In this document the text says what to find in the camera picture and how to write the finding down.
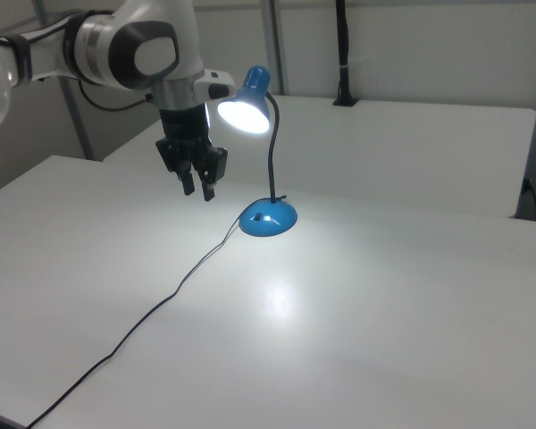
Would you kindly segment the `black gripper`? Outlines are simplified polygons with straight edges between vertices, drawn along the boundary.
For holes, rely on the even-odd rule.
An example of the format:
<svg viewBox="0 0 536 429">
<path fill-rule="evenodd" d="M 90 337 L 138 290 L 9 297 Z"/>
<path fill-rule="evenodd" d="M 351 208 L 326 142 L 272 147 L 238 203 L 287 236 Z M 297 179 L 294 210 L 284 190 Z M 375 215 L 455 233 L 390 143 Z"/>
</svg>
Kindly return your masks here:
<svg viewBox="0 0 536 429">
<path fill-rule="evenodd" d="M 223 178 L 228 150 L 209 147 L 209 123 L 205 104 L 185 110 L 159 110 L 164 138 L 155 146 L 169 172 L 182 183 L 186 196 L 195 191 L 192 165 L 199 170 L 205 201 L 214 198 L 214 186 Z"/>
</svg>

